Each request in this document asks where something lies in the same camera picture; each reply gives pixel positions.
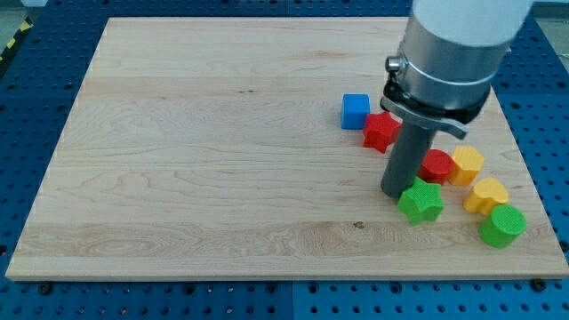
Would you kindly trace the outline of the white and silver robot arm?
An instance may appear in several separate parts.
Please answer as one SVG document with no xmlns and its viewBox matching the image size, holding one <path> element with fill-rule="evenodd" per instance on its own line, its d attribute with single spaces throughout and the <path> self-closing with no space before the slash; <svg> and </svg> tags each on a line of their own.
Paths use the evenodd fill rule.
<svg viewBox="0 0 569 320">
<path fill-rule="evenodd" d="M 381 107 L 405 123 L 463 139 L 531 0 L 414 0 Z"/>
</svg>

